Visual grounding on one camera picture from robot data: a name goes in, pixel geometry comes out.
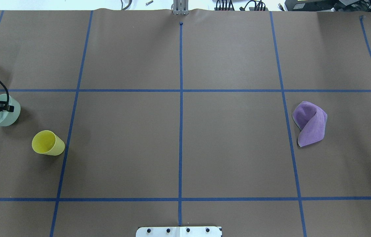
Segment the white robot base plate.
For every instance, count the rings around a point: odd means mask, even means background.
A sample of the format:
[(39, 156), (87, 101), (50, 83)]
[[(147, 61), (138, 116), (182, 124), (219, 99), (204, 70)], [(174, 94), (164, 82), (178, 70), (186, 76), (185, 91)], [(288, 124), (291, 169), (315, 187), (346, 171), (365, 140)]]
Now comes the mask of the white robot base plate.
[(156, 226), (140, 227), (136, 237), (222, 237), (218, 226)]

